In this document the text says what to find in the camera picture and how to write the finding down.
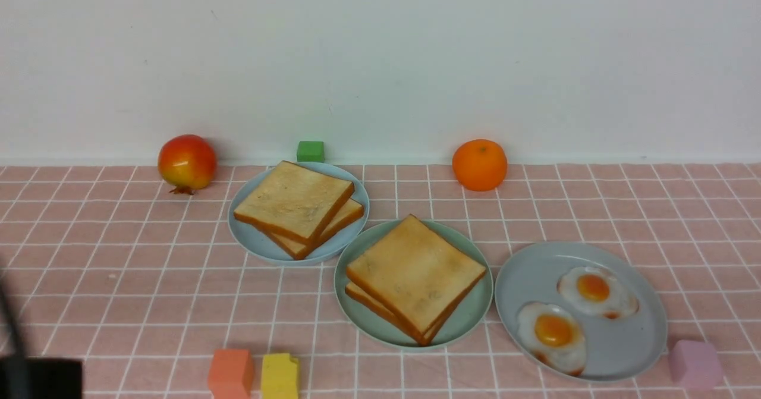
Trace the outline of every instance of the fried egg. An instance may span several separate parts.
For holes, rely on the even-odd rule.
[[[639,310],[639,300],[615,275],[591,266],[572,268],[560,277],[558,293],[585,315],[619,319]]]
[[[517,336],[541,363],[573,377],[587,365],[587,344],[576,319],[562,307],[530,302],[517,315]]]

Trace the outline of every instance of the mint green plate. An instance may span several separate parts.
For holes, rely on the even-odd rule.
[[[434,340],[427,347],[419,347],[415,340],[408,337],[407,334],[378,315],[375,315],[363,304],[354,301],[345,293],[345,287],[350,282],[348,277],[346,277],[346,266],[362,255],[370,246],[377,243],[383,236],[386,236],[400,222],[401,220],[388,221],[369,228],[367,231],[359,234],[343,250],[335,267],[334,277],[335,294],[338,296],[339,305],[343,314],[357,326],[359,331],[389,347],[401,348],[411,352],[424,352],[434,350],[434,348],[446,347],[446,345],[450,345],[470,334],[481,323],[484,316],[486,316],[494,296],[494,280],[492,279],[491,270],[486,270],[486,275],[484,275],[483,279],[473,286],[470,293],[460,302],[460,305],[449,316]],[[422,222],[448,241],[449,244],[465,253],[465,255],[470,256],[483,266],[489,266],[478,247],[458,231],[434,221]]]

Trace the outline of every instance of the yellow block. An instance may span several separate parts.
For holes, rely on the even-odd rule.
[[[290,353],[264,355],[262,399],[298,399],[298,359]]]

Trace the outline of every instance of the toast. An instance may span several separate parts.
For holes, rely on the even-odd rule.
[[[338,179],[281,161],[233,211],[237,220],[312,245],[354,193]]]
[[[426,333],[486,275],[486,267],[408,215],[346,267],[405,329]]]
[[[338,213],[335,214],[335,217],[332,218],[331,223],[328,224],[325,231],[323,231],[323,234],[320,235],[320,238],[313,245],[301,244],[288,237],[274,234],[266,230],[262,232],[269,237],[270,240],[274,241],[275,244],[280,246],[282,250],[285,250],[291,258],[294,260],[303,260],[309,256],[313,250],[325,244],[325,242],[330,240],[332,236],[335,236],[343,228],[351,225],[351,223],[362,216],[364,216],[364,206],[353,199],[350,199],[339,209]]]
[[[427,345],[430,345],[430,343],[433,342],[436,334],[438,334],[438,331],[441,330],[441,327],[449,319],[449,316],[454,313],[455,309],[453,307],[450,312],[443,314],[442,317],[436,321],[436,323],[434,323],[433,328],[429,329],[429,331],[426,333],[421,334],[419,332],[411,331],[406,326],[404,326],[404,324],[400,323],[399,318],[395,316],[394,313],[384,307],[383,304],[380,304],[380,302],[373,299],[372,296],[369,296],[369,294],[361,290],[358,285],[354,285],[354,283],[349,282],[345,287],[345,292],[351,299],[359,302],[360,304],[363,304],[371,312],[378,315],[378,317],[388,321],[388,323],[391,323],[393,326],[396,326],[397,329],[405,333],[411,339],[415,340],[415,342],[418,343],[418,345],[421,347],[427,347]]]

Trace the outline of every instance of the plate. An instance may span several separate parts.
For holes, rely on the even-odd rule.
[[[489,305],[492,304],[494,296],[494,280],[491,270],[486,270],[486,275],[484,275],[483,279],[476,283],[462,302],[457,305],[457,309],[446,319],[446,322],[441,327],[441,330],[438,331],[434,340],[426,347],[417,345],[415,340],[397,329],[396,326],[371,312],[363,304],[351,299],[344,290],[348,282],[350,282],[348,277],[346,277],[346,266],[362,255],[370,246],[386,236],[400,222],[401,220],[396,220],[375,225],[359,234],[359,237],[343,250],[335,267],[334,276],[335,294],[338,296],[339,306],[343,314],[346,315],[346,318],[351,320],[359,331],[389,347],[400,348],[400,350],[410,352],[426,352],[435,348],[446,347],[446,345],[454,343],[470,334],[481,323],[487,310],[489,310]],[[465,255],[470,256],[473,260],[483,264],[483,266],[489,266],[478,247],[468,240],[467,237],[460,234],[460,232],[434,221],[422,222],[448,241],[449,244],[465,253]]]
[[[240,245],[246,248],[251,255],[257,256],[259,259],[265,260],[273,265],[278,266],[307,266],[315,265],[323,261],[338,255],[343,248],[346,247],[353,239],[355,239],[364,228],[364,224],[367,223],[367,217],[370,215],[370,198],[367,196],[367,190],[365,190],[362,182],[354,177],[353,174],[348,173],[342,168],[337,168],[331,164],[324,163],[296,163],[303,168],[310,169],[311,171],[320,172],[339,179],[351,180],[354,182],[354,193],[351,198],[356,200],[359,204],[364,206],[364,216],[354,221],[349,226],[343,228],[335,236],[332,236],[329,241],[326,241],[323,245],[316,248],[309,254],[304,260],[294,260],[291,258],[285,250],[282,250],[280,246],[275,244],[267,236],[259,232],[253,226],[243,223],[237,220],[233,216],[233,211],[253,190],[258,187],[259,183],[264,180],[272,169],[267,169],[260,174],[253,177],[252,180],[246,182],[243,188],[235,194],[230,209],[228,210],[228,223],[230,225],[230,232]]]
[[[639,311],[620,320],[587,316],[557,293],[557,282],[576,266],[608,269],[639,299]],[[536,364],[566,378],[591,383],[619,382],[652,367],[666,350],[666,310],[650,283],[624,260],[582,243],[545,242],[520,250],[497,275],[495,302],[502,323],[518,347]],[[579,377],[538,361],[517,337],[517,312],[530,301],[556,304],[571,313],[587,338],[587,366]]]

